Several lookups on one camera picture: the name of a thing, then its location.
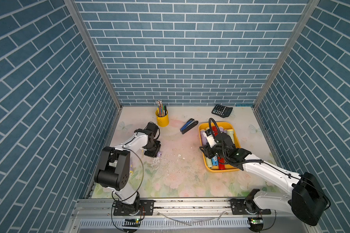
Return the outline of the blue white flashlight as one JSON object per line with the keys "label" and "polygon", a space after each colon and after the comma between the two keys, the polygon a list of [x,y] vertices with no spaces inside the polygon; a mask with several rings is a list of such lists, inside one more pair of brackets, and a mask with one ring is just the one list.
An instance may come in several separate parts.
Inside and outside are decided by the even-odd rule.
{"label": "blue white flashlight", "polygon": [[213,167],[218,167],[219,166],[218,157],[217,156],[214,156],[212,158],[212,165],[213,165]]}

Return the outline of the small red flashlight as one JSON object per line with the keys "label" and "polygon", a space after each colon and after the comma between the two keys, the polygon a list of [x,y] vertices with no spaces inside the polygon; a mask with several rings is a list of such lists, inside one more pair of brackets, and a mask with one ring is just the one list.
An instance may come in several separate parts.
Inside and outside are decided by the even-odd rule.
{"label": "small red flashlight", "polygon": [[221,157],[218,157],[218,168],[219,170],[225,170],[225,160]]}

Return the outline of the yellow plastic tray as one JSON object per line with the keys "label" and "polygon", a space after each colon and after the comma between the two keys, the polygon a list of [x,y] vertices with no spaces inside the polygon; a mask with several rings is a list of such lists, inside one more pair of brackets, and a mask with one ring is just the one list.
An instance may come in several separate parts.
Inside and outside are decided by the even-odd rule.
{"label": "yellow plastic tray", "polygon": [[[228,122],[225,122],[225,121],[218,121],[217,122],[217,125],[219,127],[222,127],[224,130],[232,130],[233,131],[233,142],[235,143],[235,147],[236,148],[240,148],[240,142],[239,142],[239,139],[236,135],[236,132],[233,128],[233,126],[228,123]],[[199,126],[198,126],[198,129],[199,129],[199,138],[200,138],[200,143],[201,145],[203,145],[202,143],[202,134],[201,134],[201,131],[206,131],[206,129],[209,127],[209,124],[207,122],[205,123],[201,123]],[[209,167],[209,165],[211,164],[210,162],[210,159],[206,158],[204,155],[203,155],[203,160],[204,160],[204,165],[207,169],[208,172],[213,172],[213,173],[223,173],[223,172],[235,172],[235,171],[239,171],[238,168],[235,168],[231,165],[225,165],[225,169],[224,170],[220,170],[219,169],[219,166],[213,166],[212,168]]]}

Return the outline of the green flashlight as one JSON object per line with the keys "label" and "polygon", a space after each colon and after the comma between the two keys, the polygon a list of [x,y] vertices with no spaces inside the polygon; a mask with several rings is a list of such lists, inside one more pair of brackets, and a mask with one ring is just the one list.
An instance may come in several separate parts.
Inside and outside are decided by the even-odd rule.
{"label": "green flashlight", "polygon": [[227,130],[227,135],[231,138],[232,143],[235,144],[235,141],[234,141],[234,130],[233,129],[228,129]]}
{"label": "green flashlight", "polygon": [[212,168],[213,168],[212,159],[207,158],[207,157],[204,157],[204,158],[205,158],[206,166],[207,166],[209,169],[212,169]]}

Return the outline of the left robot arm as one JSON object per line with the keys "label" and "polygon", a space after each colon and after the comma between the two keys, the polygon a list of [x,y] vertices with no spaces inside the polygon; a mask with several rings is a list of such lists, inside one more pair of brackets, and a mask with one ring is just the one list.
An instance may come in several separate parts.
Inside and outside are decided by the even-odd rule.
{"label": "left robot arm", "polygon": [[159,127],[149,122],[144,129],[137,129],[127,141],[115,146],[104,147],[94,173],[94,182],[108,188],[118,199],[114,202],[119,214],[135,215],[143,208],[140,194],[128,179],[130,175],[130,155],[143,149],[144,155],[156,158],[161,144],[158,140]]}

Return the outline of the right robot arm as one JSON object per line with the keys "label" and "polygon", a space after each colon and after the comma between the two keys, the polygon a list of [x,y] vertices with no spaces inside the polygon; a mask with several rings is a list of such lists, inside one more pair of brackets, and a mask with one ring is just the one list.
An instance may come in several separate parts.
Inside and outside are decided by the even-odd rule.
{"label": "right robot arm", "polygon": [[316,226],[331,203],[324,194],[317,178],[308,172],[299,174],[272,165],[250,151],[237,148],[227,138],[211,138],[200,150],[207,158],[219,156],[240,171],[252,173],[284,191],[284,194],[253,189],[244,200],[248,213],[257,214],[262,210],[276,210],[294,214],[310,226]]}

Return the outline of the yellow pen cup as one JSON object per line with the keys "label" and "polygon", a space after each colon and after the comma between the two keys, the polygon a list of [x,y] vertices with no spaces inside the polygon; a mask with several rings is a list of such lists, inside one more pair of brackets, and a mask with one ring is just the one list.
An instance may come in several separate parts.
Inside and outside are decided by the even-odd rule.
{"label": "yellow pen cup", "polygon": [[156,119],[157,119],[157,126],[159,126],[159,127],[166,127],[169,125],[168,113],[165,116],[160,116],[158,113],[158,110],[157,110],[156,111]]}

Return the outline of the black calculator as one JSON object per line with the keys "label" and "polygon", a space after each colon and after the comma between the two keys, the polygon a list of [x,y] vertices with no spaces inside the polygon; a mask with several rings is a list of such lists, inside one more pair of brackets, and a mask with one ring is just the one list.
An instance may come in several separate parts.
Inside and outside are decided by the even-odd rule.
{"label": "black calculator", "polygon": [[233,111],[232,107],[226,107],[220,104],[217,104],[213,110],[212,110],[212,114],[217,115],[221,118],[227,118],[231,115]]}

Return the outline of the pens in cup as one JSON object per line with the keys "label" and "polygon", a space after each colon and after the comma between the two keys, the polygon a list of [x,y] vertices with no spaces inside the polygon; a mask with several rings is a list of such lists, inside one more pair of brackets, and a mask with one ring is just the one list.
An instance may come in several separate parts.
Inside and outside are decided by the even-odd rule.
{"label": "pens in cup", "polygon": [[168,114],[167,106],[163,104],[162,100],[156,101],[157,105],[157,116],[158,117],[165,117]]}

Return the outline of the blue black stapler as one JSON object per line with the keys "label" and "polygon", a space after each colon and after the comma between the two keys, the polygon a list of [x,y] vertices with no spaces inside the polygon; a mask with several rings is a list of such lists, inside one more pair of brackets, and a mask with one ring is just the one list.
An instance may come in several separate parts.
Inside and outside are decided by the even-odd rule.
{"label": "blue black stapler", "polygon": [[190,129],[194,128],[196,125],[198,125],[198,121],[194,120],[193,118],[189,119],[180,129],[180,132],[182,134],[187,133]]}

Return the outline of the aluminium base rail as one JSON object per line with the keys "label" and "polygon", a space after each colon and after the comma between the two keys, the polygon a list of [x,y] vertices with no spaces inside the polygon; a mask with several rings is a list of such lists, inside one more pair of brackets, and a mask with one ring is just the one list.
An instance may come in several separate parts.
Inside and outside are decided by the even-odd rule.
{"label": "aluminium base rail", "polygon": [[79,199],[67,233],[319,233],[278,210],[250,215],[230,198],[143,199],[146,214],[117,216],[112,199]]}

